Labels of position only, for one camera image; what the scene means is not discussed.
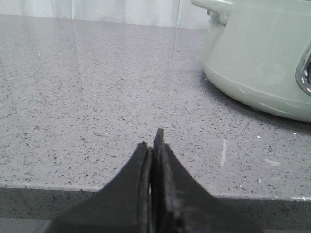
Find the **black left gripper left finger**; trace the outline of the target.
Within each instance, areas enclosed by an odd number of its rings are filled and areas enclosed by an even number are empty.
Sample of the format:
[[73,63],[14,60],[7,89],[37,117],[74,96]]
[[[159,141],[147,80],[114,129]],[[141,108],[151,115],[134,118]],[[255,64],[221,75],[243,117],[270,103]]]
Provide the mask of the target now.
[[122,170],[93,197],[48,226],[49,233],[150,232],[149,180],[152,150],[139,143]]

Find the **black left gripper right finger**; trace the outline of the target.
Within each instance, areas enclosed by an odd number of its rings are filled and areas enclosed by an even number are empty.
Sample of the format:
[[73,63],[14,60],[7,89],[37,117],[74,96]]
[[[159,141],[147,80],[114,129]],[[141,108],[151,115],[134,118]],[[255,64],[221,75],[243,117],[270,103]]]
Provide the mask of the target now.
[[182,166],[157,130],[151,169],[155,233],[262,233],[248,217],[207,192]]

